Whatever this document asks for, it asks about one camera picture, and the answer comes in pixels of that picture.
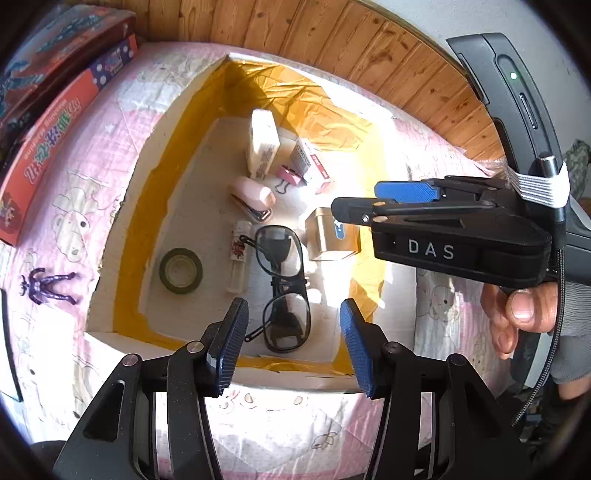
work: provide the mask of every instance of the white strap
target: white strap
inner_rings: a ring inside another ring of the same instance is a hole
[[[569,201],[570,182],[566,163],[562,164],[558,175],[549,179],[517,173],[510,167],[507,167],[507,178],[519,196],[529,202],[562,208]]]

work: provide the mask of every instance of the yellow tape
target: yellow tape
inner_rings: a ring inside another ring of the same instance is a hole
[[[145,268],[154,253],[168,199],[213,121],[221,116],[248,118],[255,108],[270,110],[279,127],[310,139],[324,150],[356,150],[363,159],[356,173],[368,196],[373,196],[375,183],[386,178],[383,144],[372,123],[337,107],[320,86],[288,67],[224,61],[187,105],[160,163],[143,186],[125,239],[113,307],[114,331],[170,350],[183,345],[180,340],[152,331],[138,311]],[[158,125],[153,135],[158,135]],[[369,229],[362,228],[361,247],[349,294],[371,321],[385,267],[374,258]],[[331,375],[353,373],[343,341],[333,362],[242,356],[237,366]]]

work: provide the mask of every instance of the human hand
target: human hand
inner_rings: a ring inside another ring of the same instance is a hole
[[[490,320],[492,344],[501,359],[517,346],[518,331],[549,332],[556,322],[558,287],[555,282],[517,290],[507,296],[495,285],[485,284],[480,305]]]

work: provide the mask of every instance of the small bottle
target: small bottle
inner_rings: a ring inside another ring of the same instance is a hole
[[[244,271],[246,270],[246,245],[240,241],[241,235],[251,236],[252,223],[239,220],[232,231],[232,245],[230,246],[230,283],[228,291],[240,293],[244,285]]]

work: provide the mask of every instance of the eyeglasses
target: eyeglasses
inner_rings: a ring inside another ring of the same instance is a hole
[[[304,255],[296,233],[281,225],[259,228],[254,240],[240,241],[256,250],[256,260],[271,276],[273,298],[262,312],[262,325],[244,338],[250,342],[264,334],[265,344],[275,353],[301,346],[310,334],[310,303],[304,277]]]

